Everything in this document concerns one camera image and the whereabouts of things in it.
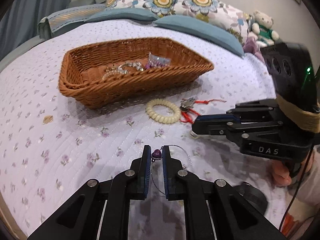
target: blue curtain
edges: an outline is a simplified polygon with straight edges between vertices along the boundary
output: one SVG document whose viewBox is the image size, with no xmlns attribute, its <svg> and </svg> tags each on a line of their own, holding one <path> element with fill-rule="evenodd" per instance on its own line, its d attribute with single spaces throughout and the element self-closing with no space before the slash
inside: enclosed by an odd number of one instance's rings
<svg viewBox="0 0 320 240">
<path fill-rule="evenodd" d="M 71 0 L 14 0 L 0 21 L 0 61 L 16 47 L 37 35 L 45 16 L 65 9 Z"/>
</svg>

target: brown woven basket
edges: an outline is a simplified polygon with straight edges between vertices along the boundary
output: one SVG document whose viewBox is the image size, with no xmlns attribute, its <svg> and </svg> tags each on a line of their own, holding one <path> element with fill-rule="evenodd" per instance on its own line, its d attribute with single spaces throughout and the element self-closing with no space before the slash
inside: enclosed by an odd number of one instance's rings
<svg viewBox="0 0 320 240">
<path fill-rule="evenodd" d="M 124 67 L 128 74 L 102 79 L 106 67 L 113 64 L 116 67 L 125 61 L 146 64 L 149 52 L 170 58 L 170 66 L 143 72 Z M 68 51 L 62 62 L 59 89 L 62 95 L 73 97 L 89 108 L 99 108 L 121 98 L 184 85 L 212 69 L 210 61 L 167 38 L 107 41 Z"/>
</svg>

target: cream beaded bracelet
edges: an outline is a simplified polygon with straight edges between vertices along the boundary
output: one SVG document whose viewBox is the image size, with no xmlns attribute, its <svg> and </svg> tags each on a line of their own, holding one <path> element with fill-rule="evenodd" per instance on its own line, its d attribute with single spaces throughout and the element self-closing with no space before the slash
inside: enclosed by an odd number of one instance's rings
<svg viewBox="0 0 320 240">
<path fill-rule="evenodd" d="M 167 106 L 168 108 L 174 111 L 173 116 L 163 116 L 161 114 L 157 114 L 152 108 L 156 105 Z M 147 103 L 146 107 L 147 114 L 157 122 L 160 123 L 174 123 L 181 117 L 181 111 L 178 106 L 164 99 L 153 99 Z"/>
</svg>

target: teddy bear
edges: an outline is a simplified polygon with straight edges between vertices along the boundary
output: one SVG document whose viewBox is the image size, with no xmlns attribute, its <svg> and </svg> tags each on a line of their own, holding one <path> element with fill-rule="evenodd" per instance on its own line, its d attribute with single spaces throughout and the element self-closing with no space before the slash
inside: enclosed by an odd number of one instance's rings
<svg viewBox="0 0 320 240">
<path fill-rule="evenodd" d="M 258 10 L 255 10 L 253 15 L 255 23 L 252 24 L 252 31 L 249 32 L 248 37 L 254 37 L 260 48 L 274 45 L 279 39 L 279 34 L 271 30 L 273 18 Z"/>
</svg>

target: bedspread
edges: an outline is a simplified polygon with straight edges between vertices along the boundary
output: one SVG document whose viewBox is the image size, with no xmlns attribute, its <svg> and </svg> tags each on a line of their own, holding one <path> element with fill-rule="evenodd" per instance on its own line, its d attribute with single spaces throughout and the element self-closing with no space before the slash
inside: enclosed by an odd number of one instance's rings
<svg viewBox="0 0 320 240">
<path fill-rule="evenodd" d="M 66 51 L 88 43 L 136 37 L 169 37 L 210 59 L 215 69 L 195 82 L 148 96 L 130 98 L 99 110 L 85 108 L 59 93 L 57 83 Z M 129 20 L 82 25 L 26 52 L 0 74 L 0 191 L 17 224 L 30 235 L 88 179 L 104 181 L 130 167 L 144 144 L 170 147 L 174 158 L 201 179 L 247 181 L 268 200 L 266 217 L 278 226 L 285 209 L 282 188 L 269 178 L 268 160 L 242 155 L 225 138 L 189 135 L 190 124 L 150 120 L 145 103 L 165 97 L 212 98 L 227 102 L 196 105 L 201 114 L 224 113 L 237 102 L 274 98 L 266 66 L 251 54 L 243 58 L 199 38 L 143 26 Z M 165 114 L 168 109 L 156 108 Z M 161 161 L 155 183 L 163 189 Z M 167 202 L 150 183 L 146 201 L 132 201 L 129 239 L 185 239 L 182 202 Z"/>
</svg>

